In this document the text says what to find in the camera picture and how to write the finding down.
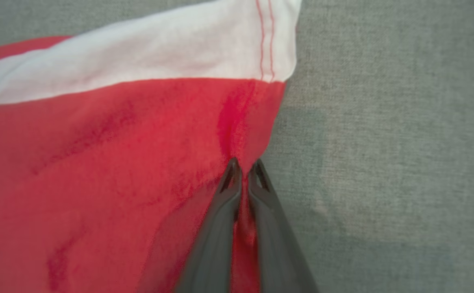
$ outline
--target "gray carpet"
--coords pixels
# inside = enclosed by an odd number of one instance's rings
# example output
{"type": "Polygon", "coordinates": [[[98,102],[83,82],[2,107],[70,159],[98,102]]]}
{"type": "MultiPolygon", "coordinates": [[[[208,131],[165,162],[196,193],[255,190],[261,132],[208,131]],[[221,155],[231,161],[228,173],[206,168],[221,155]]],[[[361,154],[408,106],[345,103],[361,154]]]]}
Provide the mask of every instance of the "gray carpet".
{"type": "MultiPolygon", "coordinates": [[[[0,45],[194,0],[0,0],[0,45]]],[[[474,292],[474,0],[306,0],[263,157],[322,292],[474,292]]]]}

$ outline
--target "white stripe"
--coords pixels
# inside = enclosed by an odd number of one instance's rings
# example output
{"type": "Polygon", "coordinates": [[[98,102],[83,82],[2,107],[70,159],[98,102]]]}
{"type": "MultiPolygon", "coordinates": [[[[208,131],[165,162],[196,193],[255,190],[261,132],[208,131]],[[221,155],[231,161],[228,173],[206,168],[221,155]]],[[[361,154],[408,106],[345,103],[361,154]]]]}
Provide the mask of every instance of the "white stripe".
{"type": "MultiPolygon", "coordinates": [[[[271,81],[268,0],[218,0],[112,24],[46,50],[0,60],[0,104],[170,78],[271,81]]],[[[300,0],[271,0],[274,80],[293,72],[300,0]]]]}

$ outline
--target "seam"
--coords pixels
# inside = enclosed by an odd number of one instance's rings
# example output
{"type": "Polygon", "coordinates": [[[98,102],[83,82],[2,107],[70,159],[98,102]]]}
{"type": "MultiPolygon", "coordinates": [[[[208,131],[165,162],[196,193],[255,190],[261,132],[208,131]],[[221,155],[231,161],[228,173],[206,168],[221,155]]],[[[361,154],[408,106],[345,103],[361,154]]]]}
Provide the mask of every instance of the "seam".
{"type": "Polygon", "coordinates": [[[264,21],[263,21],[263,13],[261,12],[261,5],[259,4],[259,0],[255,0],[255,4],[257,4],[257,11],[259,11],[259,18],[261,19],[261,81],[264,79],[264,70],[263,70],[263,58],[264,58],[264,21]]]}
{"type": "Polygon", "coordinates": [[[271,69],[271,80],[275,78],[275,72],[273,71],[273,37],[275,34],[275,18],[273,16],[273,9],[271,8],[271,0],[268,0],[268,6],[270,9],[270,18],[271,18],[271,40],[270,40],[270,69],[271,69]]]}

